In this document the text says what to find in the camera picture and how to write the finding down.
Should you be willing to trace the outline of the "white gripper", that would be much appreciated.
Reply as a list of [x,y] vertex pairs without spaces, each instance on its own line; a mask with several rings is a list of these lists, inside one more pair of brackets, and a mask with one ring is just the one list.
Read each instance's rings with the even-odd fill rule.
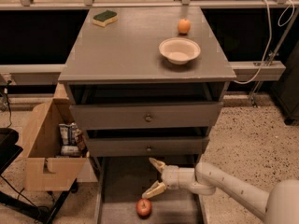
[[159,173],[162,173],[163,182],[155,181],[153,185],[142,194],[144,199],[150,199],[160,195],[166,188],[193,190],[193,186],[196,183],[193,168],[183,168],[174,165],[166,166],[163,161],[158,161],[154,158],[149,158],[149,162]]

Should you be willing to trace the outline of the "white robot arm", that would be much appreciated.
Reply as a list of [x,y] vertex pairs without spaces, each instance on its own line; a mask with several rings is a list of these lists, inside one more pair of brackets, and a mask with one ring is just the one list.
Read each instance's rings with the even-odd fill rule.
[[298,180],[281,181],[266,192],[207,162],[198,162],[194,168],[166,165],[154,158],[149,158],[149,162],[161,174],[162,181],[156,181],[142,194],[145,199],[160,195],[166,189],[186,189],[199,195],[213,195],[220,189],[263,224],[299,224]]

